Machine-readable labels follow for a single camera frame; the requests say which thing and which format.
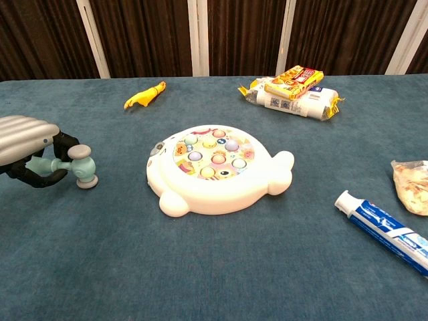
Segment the rubber chicken toy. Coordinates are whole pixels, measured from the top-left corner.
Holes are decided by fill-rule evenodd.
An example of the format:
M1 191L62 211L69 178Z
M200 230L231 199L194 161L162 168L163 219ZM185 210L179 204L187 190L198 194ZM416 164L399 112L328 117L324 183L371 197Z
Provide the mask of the rubber chicken toy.
M140 105L147 107L150 102L155 99L161 92L167 87L166 82L160 82L157 86L149 88L143 92L135 94L133 97L129 98L123 108L127 110L132 107L135 102L138 102Z

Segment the white stripe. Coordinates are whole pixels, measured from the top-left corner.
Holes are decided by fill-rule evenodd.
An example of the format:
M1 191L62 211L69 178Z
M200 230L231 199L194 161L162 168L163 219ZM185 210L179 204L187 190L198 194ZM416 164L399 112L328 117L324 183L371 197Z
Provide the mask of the white stripe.
M392 231L387 232L387 235L389 237L396 237L398 235L408 234L408 233L414 233L413 230L409 229L408 227L402 227L400 229L393 229Z
M385 75L404 75L428 30L428 0L418 0Z
M281 42L280 50L278 52L278 60L276 62L276 73L271 76L280 75L286 70L288 46L290 45L290 38L292 35L295 8L296 0L287 0L286 11L284 12L284 21L282 22Z
M199 73L200 76L209 76L207 0L197 0L197 11L199 22Z
M190 48L192 56L192 74L193 77L200 76L201 63L199 62L199 27L197 0L187 0L187 10L189 12L189 32Z
M79 7L80 17L82 17L82 21L86 30L86 35L88 36L92 54L94 55L98 73L100 74L101 78L110 78L106 57L104 56L100 35L98 34L98 29L96 27L94 14L92 13L89 0L76 0L76 2Z

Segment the plastic wrapped package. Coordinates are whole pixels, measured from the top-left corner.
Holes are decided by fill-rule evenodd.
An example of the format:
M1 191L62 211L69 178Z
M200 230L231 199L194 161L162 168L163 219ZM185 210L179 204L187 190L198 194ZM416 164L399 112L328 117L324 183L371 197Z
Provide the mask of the plastic wrapped package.
M391 162L397 195L406 209L428 216L428 161Z
M265 91L265 84L272 80L270 77L258 78L251 83L250 89L241 86L239 91L248 102L302 117L328 120L339 112L337 103L343 98L336 90L315 86L299 99L289 100Z

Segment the toothpaste cap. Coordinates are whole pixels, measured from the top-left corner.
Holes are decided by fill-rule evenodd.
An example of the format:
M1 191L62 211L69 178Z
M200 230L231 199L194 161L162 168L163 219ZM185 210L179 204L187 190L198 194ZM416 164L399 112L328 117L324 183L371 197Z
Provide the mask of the toothpaste cap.
M361 205L362 201L362 199L357 199L350 195L346 190L339 196L339 198L337 198L336 202L334 203L334 206L340 209L349 217L352 211L354 211Z

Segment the toothpaste tube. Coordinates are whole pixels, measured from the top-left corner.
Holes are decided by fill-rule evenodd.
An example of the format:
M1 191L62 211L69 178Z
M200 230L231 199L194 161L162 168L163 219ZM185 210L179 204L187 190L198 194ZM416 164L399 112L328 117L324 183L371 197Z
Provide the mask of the toothpaste tube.
M369 201L345 191L334 203L362 230L428 278L428 241Z

